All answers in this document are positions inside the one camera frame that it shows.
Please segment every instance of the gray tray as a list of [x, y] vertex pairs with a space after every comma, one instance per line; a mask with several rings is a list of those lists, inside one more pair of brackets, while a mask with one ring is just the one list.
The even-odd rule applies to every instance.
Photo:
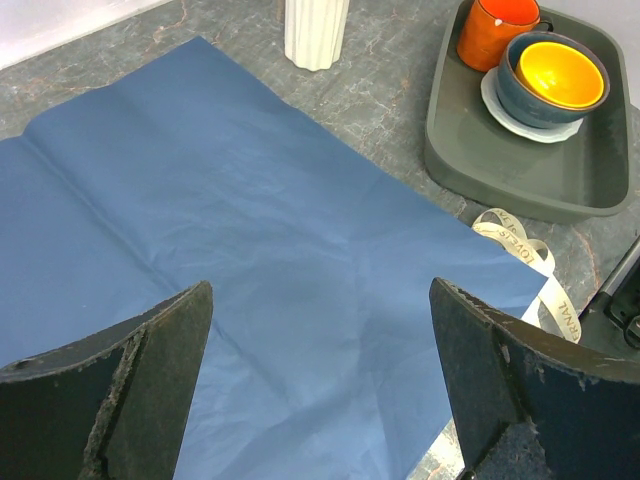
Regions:
[[471, 0], [452, 15], [436, 67], [426, 122], [425, 164], [441, 186], [513, 214], [572, 223], [614, 215], [635, 186], [629, 162], [629, 93], [624, 59], [606, 33], [570, 16], [542, 9], [555, 32], [590, 48], [607, 68], [611, 93], [580, 131], [556, 144], [540, 144], [505, 130], [480, 96], [483, 74], [456, 53]]

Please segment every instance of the orange mug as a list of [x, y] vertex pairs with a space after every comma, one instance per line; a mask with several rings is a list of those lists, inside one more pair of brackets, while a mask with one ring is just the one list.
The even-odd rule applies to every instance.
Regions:
[[553, 31], [551, 20], [540, 18], [536, 0], [474, 0], [460, 33], [458, 55], [474, 70], [488, 72], [498, 66], [515, 36], [539, 23]]

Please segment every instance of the gray marble countertop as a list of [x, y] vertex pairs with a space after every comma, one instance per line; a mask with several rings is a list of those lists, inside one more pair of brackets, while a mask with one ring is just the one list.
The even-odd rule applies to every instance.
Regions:
[[[440, 188], [422, 160], [432, 77], [456, 6], [457, 0], [351, 0], [340, 61], [311, 73], [284, 56], [278, 0], [174, 0], [0, 71], [0, 139], [20, 134], [49, 107], [109, 85], [200, 35], [382, 169], [471, 223], [486, 207]], [[635, 108], [632, 121], [637, 163]], [[638, 236], [640, 191], [635, 194], [615, 217], [569, 226], [523, 219], [529, 236], [553, 251], [556, 276], [576, 309], [586, 305]], [[460, 467], [449, 426], [412, 478], [451, 479]]]

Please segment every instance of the white saucer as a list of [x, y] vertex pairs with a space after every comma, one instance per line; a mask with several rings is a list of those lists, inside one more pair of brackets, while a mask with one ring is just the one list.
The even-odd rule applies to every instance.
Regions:
[[555, 128], [535, 128], [525, 125], [519, 122], [511, 115], [509, 115], [502, 107], [498, 94], [496, 92], [496, 82], [498, 81], [498, 67], [492, 68], [482, 78], [480, 84], [480, 91], [482, 93], [482, 100], [487, 106], [489, 113], [495, 118], [500, 125], [507, 130], [520, 135], [521, 137], [528, 138], [534, 142], [539, 143], [557, 143], [566, 140], [567, 138], [578, 133], [580, 125], [582, 125], [582, 118], [575, 122], [559, 125]]

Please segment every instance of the white ribbon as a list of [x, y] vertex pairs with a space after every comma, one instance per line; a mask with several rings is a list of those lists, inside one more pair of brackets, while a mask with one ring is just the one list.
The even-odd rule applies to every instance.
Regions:
[[[490, 213], [495, 215], [499, 224], [483, 220]], [[541, 328], [538, 310], [542, 303], [560, 327], [563, 337], [570, 342], [578, 343], [582, 335], [580, 320], [567, 292], [553, 275], [556, 261], [547, 244], [541, 240], [527, 238], [520, 221], [500, 208], [484, 212], [473, 222], [472, 228], [480, 235], [497, 241], [511, 255], [547, 277], [547, 282], [529, 305], [522, 320]]]

